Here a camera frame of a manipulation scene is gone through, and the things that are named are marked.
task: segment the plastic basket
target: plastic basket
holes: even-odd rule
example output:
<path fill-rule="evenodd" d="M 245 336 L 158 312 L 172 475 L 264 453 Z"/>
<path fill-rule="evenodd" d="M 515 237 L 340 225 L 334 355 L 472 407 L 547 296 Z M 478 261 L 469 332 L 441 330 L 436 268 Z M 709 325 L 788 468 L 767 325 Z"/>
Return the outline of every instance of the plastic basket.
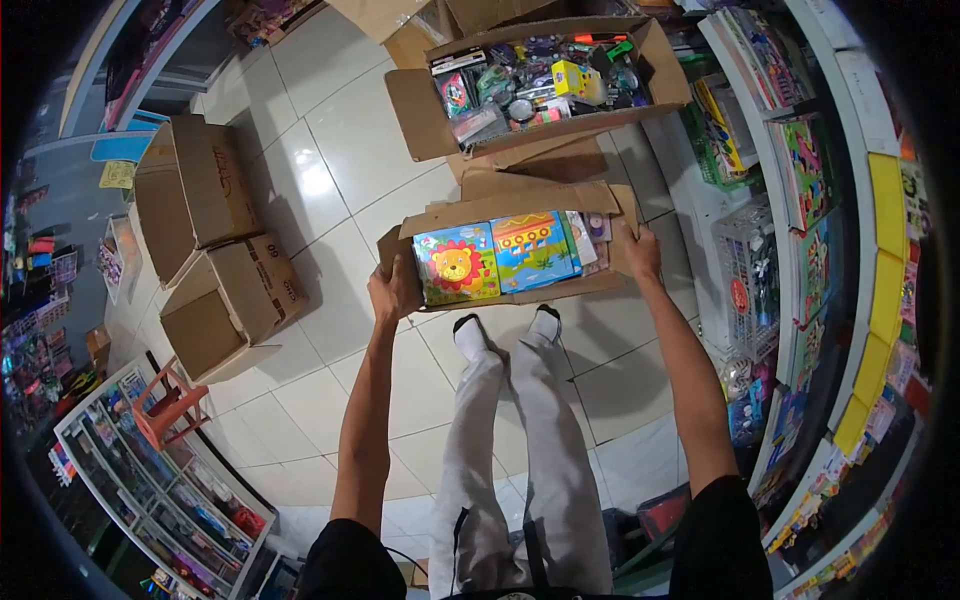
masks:
<path fill-rule="evenodd" d="M 734 347 L 759 361 L 780 334 L 780 275 L 773 214 L 766 194 L 715 222 L 713 232 L 726 284 Z"/>

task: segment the children's puzzle book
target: children's puzzle book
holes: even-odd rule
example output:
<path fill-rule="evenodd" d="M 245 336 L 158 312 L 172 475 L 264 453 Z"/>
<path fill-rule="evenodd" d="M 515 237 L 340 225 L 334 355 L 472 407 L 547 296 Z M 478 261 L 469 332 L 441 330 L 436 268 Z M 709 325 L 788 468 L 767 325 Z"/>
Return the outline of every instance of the children's puzzle book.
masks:
<path fill-rule="evenodd" d="M 419 233 L 414 254 L 427 306 L 500 295 L 488 223 Z"/>
<path fill-rule="evenodd" d="M 493 219 L 491 226 L 503 294 L 577 275 L 556 210 Z"/>

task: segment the gray sweatpants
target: gray sweatpants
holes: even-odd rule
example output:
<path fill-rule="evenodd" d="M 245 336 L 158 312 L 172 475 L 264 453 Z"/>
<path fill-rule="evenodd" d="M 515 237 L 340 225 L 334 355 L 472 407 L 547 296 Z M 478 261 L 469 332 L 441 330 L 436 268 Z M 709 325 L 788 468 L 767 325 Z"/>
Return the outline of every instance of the gray sweatpants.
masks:
<path fill-rule="evenodd" d="M 583 434 L 557 387 L 563 349 L 528 332 L 510 355 L 510 388 L 527 433 L 526 515 L 537 527 L 550 586 L 611 593 L 610 557 Z M 430 547 L 430 597 L 533 585 L 525 544 L 515 551 L 492 482 L 493 418 L 504 377 L 487 351 L 464 371 L 444 452 Z M 454 527 L 469 509 L 454 548 Z"/>

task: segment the black cable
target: black cable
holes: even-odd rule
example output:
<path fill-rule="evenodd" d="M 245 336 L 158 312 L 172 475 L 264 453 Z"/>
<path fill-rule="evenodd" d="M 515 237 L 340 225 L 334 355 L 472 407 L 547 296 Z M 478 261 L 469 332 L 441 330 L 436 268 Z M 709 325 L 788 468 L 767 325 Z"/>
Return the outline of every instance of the black cable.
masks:
<path fill-rule="evenodd" d="M 425 577 L 427 577 L 427 578 L 430 577 L 430 575 L 427 574 L 426 569 L 423 568 L 422 566 L 420 566 L 420 563 L 418 563 L 417 561 L 415 561 L 415 560 L 413 560 L 412 558 L 410 558 L 409 556 L 403 554 L 403 553 L 400 552 L 399 550 L 394 550 L 393 548 L 389 548 L 389 547 L 387 547 L 387 546 L 383 546 L 383 547 L 386 548 L 388 551 L 393 552 L 394 554 L 399 554 L 400 556 L 402 556 L 402 557 L 405 558 L 406 560 L 410 561 L 410 562 L 413 564 L 413 566 L 415 566 L 416 568 L 418 568 L 418 569 L 423 573 L 423 575 L 424 575 Z"/>

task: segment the cardboard box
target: cardboard box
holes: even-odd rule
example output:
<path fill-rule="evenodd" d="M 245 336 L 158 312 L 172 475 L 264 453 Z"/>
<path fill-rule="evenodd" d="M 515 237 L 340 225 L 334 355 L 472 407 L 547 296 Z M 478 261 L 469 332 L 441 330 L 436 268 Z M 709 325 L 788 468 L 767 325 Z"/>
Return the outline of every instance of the cardboard box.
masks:
<path fill-rule="evenodd" d="M 107 367 L 110 358 L 110 334 L 107 326 L 99 324 L 86 332 L 86 351 L 90 354 L 90 366 L 94 371 Z"/>
<path fill-rule="evenodd" d="M 160 324 L 198 385 L 232 379 L 280 349 L 260 345 L 307 303 L 271 234 L 198 254 L 160 311 Z"/>
<path fill-rule="evenodd" d="M 495 298 L 443 306 L 423 306 L 423 292 L 413 253 L 415 234 L 546 210 L 606 212 L 626 221 L 636 234 L 636 199 L 634 190 L 629 185 L 608 185 L 604 181 L 557 184 L 554 181 L 511 173 L 469 171 L 464 176 L 460 202 L 438 204 L 422 214 L 407 217 L 401 225 L 395 226 L 377 241 L 380 265 L 383 268 L 392 268 L 394 256 L 401 254 L 404 257 L 403 264 L 410 270 L 409 297 L 419 301 L 418 306 L 406 308 L 418 308 L 420 312 L 470 310 L 492 304 L 535 304 L 623 287 L 626 283 L 624 276 L 631 276 L 631 272 L 614 229 L 613 241 L 610 244 L 611 266 L 605 272 L 574 277 L 541 288 Z"/>
<path fill-rule="evenodd" d="M 170 117 L 133 175 L 143 241 L 160 286 L 176 285 L 200 250 L 260 231 L 232 130 Z"/>
<path fill-rule="evenodd" d="M 631 58 L 650 92 L 650 106 L 585 114 L 524 132 L 506 133 L 474 144 L 466 150 L 466 154 L 486 156 L 560 135 L 613 129 L 642 119 L 663 116 L 692 101 L 684 71 L 660 24 L 645 16 L 568 18 L 515 25 L 466 37 L 428 51 L 426 59 L 430 62 L 471 46 L 489 47 L 528 36 L 621 32 L 626 33 L 634 43 Z M 461 153 L 429 70 L 398 69 L 388 72 L 384 80 L 394 105 L 396 120 L 413 160 Z"/>
<path fill-rule="evenodd" d="M 495 155 L 446 158 L 457 183 L 471 170 L 504 171 L 560 183 L 575 183 L 607 171 L 607 160 L 597 143 L 596 132 L 587 137 L 574 133 L 556 139 L 526 144 Z"/>

